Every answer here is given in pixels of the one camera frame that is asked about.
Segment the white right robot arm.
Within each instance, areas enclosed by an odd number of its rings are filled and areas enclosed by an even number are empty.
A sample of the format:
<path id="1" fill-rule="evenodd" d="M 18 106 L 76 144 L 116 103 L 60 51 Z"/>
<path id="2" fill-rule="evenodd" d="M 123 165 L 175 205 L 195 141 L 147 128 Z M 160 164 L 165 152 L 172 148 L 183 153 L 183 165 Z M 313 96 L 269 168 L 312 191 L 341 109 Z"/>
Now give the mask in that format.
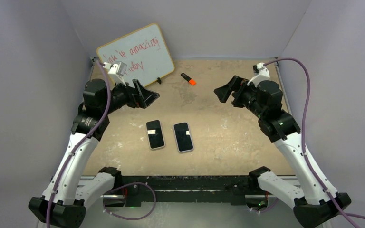
<path id="1" fill-rule="evenodd" d="M 278 83 L 264 80 L 258 84 L 234 76 L 226 85 L 214 89 L 220 102 L 233 96 L 231 104 L 247 108 L 257 118 L 260 130 L 284 155 L 300 184 L 296 187 L 279 178 L 269 168 L 249 173 L 248 188 L 275 195 L 294 212 L 305 228 L 315 228 L 350 205 L 347 193 L 340 193 L 323 174 L 310 151 L 302 146 L 301 130 L 292 115 L 282 109 L 283 92 Z"/>

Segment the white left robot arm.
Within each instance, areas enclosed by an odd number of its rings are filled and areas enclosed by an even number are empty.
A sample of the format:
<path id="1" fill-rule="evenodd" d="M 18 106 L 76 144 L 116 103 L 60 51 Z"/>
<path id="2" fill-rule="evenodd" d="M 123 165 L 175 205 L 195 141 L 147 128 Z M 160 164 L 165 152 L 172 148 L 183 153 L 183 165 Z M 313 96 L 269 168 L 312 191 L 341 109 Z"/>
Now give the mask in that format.
<path id="1" fill-rule="evenodd" d="M 117 84 L 113 89 L 102 79 L 86 83 L 60 166 L 42 196 L 31 198 L 28 205 L 40 222 L 48 227 L 78 228 L 87 210 L 104 193 L 127 193 L 128 185 L 124 184 L 120 170 L 114 167 L 100 169 L 82 187 L 79 181 L 109 125 L 108 115 L 123 106 L 145 109 L 159 96 L 136 79 L 132 86 Z"/>

